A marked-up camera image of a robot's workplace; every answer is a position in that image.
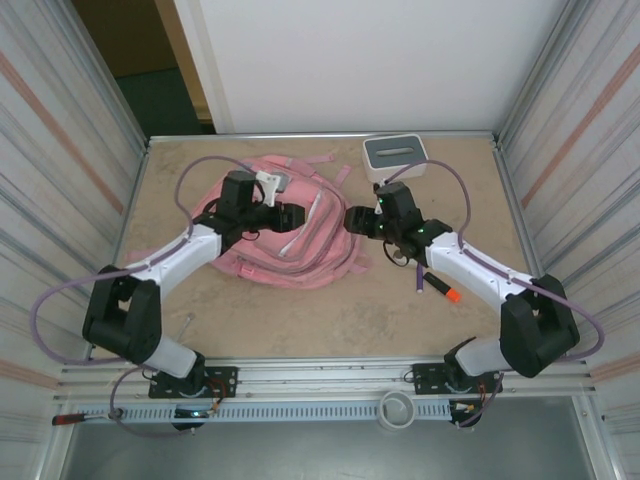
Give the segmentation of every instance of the red handle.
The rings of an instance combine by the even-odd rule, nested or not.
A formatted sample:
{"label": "red handle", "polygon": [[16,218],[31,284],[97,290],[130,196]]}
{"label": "red handle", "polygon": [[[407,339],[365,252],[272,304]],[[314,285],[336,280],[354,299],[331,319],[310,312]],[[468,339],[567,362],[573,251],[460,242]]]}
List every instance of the red handle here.
{"label": "red handle", "polygon": [[51,425],[71,425],[84,422],[84,413],[70,413],[68,415],[56,415],[51,420]]}

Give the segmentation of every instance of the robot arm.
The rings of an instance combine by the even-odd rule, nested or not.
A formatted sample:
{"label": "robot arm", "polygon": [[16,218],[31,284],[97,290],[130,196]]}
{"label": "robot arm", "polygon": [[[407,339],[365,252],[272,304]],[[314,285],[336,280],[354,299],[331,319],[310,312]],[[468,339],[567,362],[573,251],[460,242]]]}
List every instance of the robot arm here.
{"label": "robot arm", "polygon": [[409,188],[402,182],[376,190],[379,211],[352,207],[345,228],[369,238],[394,244],[409,259],[445,273],[478,295],[500,315],[500,338],[469,339],[445,355],[448,377],[453,384],[500,370],[515,370],[534,377],[560,358],[580,340],[571,311],[546,297],[538,297],[511,280],[533,283],[566,298],[558,280],[540,279],[516,272],[474,247],[464,250],[509,278],[472,260],[458,245],[458,234],[443,222],[423,220]]}
{"label": "robot arm", "polygon": [[[288,232],[305,221],[303,207],[275,201],[281,177],[245,171],[229,173],[222,185],[215,212],[202,212],[193,231],[126,269],[149,268],[126,276],[96,282],[82,329],[83,337],[137,365],[155,368],[177,391],[191,394],[202,388],[204,358],[162,333],[162,300],[180,282],[238,242],[245,232],[270,229]],[[259,184],[263,199],[253,200]],[[151,266],[152,258],[187,243],[164,261]],[[107,266],[101,273],[118,270]]]}

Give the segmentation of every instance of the marker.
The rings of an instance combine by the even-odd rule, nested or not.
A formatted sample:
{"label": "marker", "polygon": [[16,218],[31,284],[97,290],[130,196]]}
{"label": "marker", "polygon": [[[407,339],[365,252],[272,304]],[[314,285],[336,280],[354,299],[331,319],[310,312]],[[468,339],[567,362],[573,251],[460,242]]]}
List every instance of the marker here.
{"label": "marker", "polygon": [[416,292],[424,292],[424,281],[422,280],[422,265],[416,267]]}
{"label": "marker", "polygon": [[460,294],[453,288],[447,285],[445,282],[436,277],[433,273],[427,272],[423,277],[429,285],[438,290],[441,294],[451,300],[453,303],[460,301]]}

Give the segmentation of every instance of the wooden table surface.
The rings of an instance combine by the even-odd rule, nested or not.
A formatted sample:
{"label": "wooden table surface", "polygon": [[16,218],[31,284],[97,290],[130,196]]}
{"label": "wooden table surface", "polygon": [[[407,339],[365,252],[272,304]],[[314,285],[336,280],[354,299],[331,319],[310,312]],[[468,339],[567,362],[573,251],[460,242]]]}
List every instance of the wooden table surface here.
{"label": "wooden table surface", "polygon": [[[500,262],[524,271],[524,258],[487,139],[424,138],[430,158],[447,162],[464,178],[472,202],[466,240]],[[332,179],[342,165],[353,167],[343,184],[352,204],[374,205],[362,166],[362,138],[189,139],[153,143],[124,253],[159,247],[185,228],[173,203],[173,189],[185,166],[204,155],[237,159],[278,153],[304,157],[333,153],[334,163],[315,165]],[[181,200],[193,207],[229,169],[226,162],[201,164],[186,179]],[[406,181],[424,218],[438,218],[454,230],[464,219],[455,179],[437,166]],[[496,335],[499,319],[456,282],[462,294],[450,303],[425,284],[415,292],[415,269],[384,257],[381,242],[365,239],[372,268],[349,273],[312,291],[258,285],[206,265],[180,284],[163,304],[164,331],[174,336],[187,314],[195,319],[181,341],[206,356],[306,357],[435,355],[471,336]]]}

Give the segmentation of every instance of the pink backpack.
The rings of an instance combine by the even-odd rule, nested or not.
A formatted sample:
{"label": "pink backpack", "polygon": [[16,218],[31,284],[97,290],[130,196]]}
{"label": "pink backpack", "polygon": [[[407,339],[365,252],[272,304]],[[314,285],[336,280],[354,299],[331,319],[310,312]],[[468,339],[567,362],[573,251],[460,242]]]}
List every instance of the pink backpack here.
{"label": "pink backpack", "polygon": [[[293,232],[263,230],[255,241],[240,240],[212,265],[254,282],[301,289],[323,287],[349,271],[366,271],[366,267],[355,263],[360,255],[360,237],[350,234],[342,225],[349,204],[338,188],[351,167],[343,167],[331,183],[310,165],[329,161],[333,161],[332,155],[307,159],[266,155],[244,160],[252,170],[280,172],[289,177],[284,192],[276,198],[303,206],[307,221]],[[207,203],[218,198],[221,189],[222,179],[192,215],[199,215]],[[366,263],[364,254],[361,259]]]}

